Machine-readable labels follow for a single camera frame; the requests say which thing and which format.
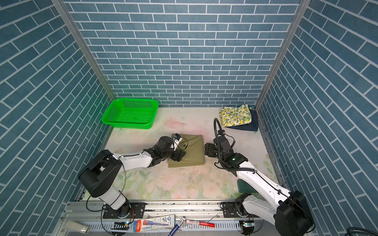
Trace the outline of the olive khaki skirt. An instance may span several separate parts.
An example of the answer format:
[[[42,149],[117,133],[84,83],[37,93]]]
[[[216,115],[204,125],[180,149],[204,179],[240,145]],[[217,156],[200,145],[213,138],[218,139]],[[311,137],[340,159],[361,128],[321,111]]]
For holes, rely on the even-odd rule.
[[[179,162],[174,161],[172,159],[168,159],[168,167],[179,168],[204,165],[205,155],[203,136],[190,134],[180,134],[180,136],[183,139],[179,143],[179,148],[183,149],[186,152],[186,154]]]

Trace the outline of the yellow lemon print skirt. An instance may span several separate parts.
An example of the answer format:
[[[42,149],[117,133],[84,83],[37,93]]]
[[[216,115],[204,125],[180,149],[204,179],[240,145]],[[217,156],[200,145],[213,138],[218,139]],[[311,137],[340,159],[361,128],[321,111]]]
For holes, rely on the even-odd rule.
[[[220,122],[223,127],[234,127],[252,122],[252,114],[247,104],[239,107],[224,107],[220,111]]]

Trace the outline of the dark blue denim skirt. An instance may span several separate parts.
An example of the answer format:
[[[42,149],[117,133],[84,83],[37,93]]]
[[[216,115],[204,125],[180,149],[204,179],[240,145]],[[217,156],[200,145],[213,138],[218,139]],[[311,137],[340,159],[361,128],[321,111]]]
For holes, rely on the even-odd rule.
[[[257,111],[254,109],[250,109],[250,113],[252,116],[252,122],[249,124],[243,124],[239,126],[231,126],[230,129],[236,129],[236,130],[244,130],[244,131],[258,131],[258,114]]]

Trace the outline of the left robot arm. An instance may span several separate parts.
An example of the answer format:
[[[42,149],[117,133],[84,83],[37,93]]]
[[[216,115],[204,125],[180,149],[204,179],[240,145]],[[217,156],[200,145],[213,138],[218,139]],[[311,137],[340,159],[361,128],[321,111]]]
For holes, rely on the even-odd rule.
[[[116,211],[129,209],[129,201],[113,183],[120,172],[137,168],[149,168],[162,161],[181,161],[186,152],[179,147],[183,140],[179,134],[172,138],[162,136],[151,148],[139,153],[116,154],[102,150],[78,174],[79,181],[94,198],[101,199]]]

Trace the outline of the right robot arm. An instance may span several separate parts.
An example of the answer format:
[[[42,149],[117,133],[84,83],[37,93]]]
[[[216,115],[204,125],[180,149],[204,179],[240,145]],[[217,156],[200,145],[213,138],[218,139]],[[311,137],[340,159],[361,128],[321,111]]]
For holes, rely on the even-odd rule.
[[[231,172],[263,197],[243,193],[234,202],[223,202],[224,217],[257,215],[273,224],[282,236],[304,236],[315,228],[304,195],[298,190],[291,192],[263,175],[244,155],[233,151],[226,137],[218,136],[214,143],[205,144],[204,153],[217,158],[221,169]]]

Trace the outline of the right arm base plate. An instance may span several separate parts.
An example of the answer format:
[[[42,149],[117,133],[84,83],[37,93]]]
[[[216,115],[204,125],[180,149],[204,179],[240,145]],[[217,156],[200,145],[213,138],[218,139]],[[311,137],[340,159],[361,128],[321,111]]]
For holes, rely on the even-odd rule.
[[[224,218],[246,218],[250,215],[241,202],[221,202],[220,208]]]

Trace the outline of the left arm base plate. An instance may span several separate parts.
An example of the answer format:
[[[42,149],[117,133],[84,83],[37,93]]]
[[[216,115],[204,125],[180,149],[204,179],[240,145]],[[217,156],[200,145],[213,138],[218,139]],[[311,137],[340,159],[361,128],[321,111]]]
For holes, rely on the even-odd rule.
[[[121,208],[114,210],[108,204],[103,206],[103,218],[104,219],[142,219],[145,211],[146,203],[126,202]]]

